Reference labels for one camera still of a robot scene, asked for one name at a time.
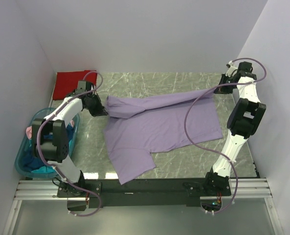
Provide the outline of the lavender t shirt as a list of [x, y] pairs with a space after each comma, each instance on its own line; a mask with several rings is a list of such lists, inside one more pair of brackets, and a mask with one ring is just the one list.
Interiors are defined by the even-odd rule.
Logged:
[[108, 157], [120, 184], [155, 168], [153, 153], [223, 137], [211, 94], [202, 90], [146, 98], [108, 96], [104, 129]]

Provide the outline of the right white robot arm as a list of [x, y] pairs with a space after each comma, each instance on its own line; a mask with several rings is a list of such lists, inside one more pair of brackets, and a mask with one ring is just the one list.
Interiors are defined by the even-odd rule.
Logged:
[[226, 65], [228, 70], [222, 75], [219, 87], [215, 94], [231, 94], [234, 89], [239, 92], [239, 99], [227, 121], [227, 139], [222, 154], [206, 174], [203, 183], [203, 191], [208, 195], [214, 195], [219, 190], [228, 188], [228, 180], [241, 148], [248, 138], [255, 134], [266, 111], [257, 94], [257, 77], [253, 73], [253, 67], [245, 58], [237, 66], [235, 61]]

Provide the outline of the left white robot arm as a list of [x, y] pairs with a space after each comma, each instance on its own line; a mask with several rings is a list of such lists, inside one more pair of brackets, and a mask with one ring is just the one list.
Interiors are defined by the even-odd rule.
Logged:
[[108, 113], [101, 103], [93, 83], [80, 80], [77, 89], [70, 93], [51, 114], [32, 122], [32, 154], [46, 166], [54, 169], [62, 182], [69, 183], [68, 190], [74, 196], [86, 191], [84, 175], [69, 156], [67, 126], [84, 109], [91, 116], [106, 116]]

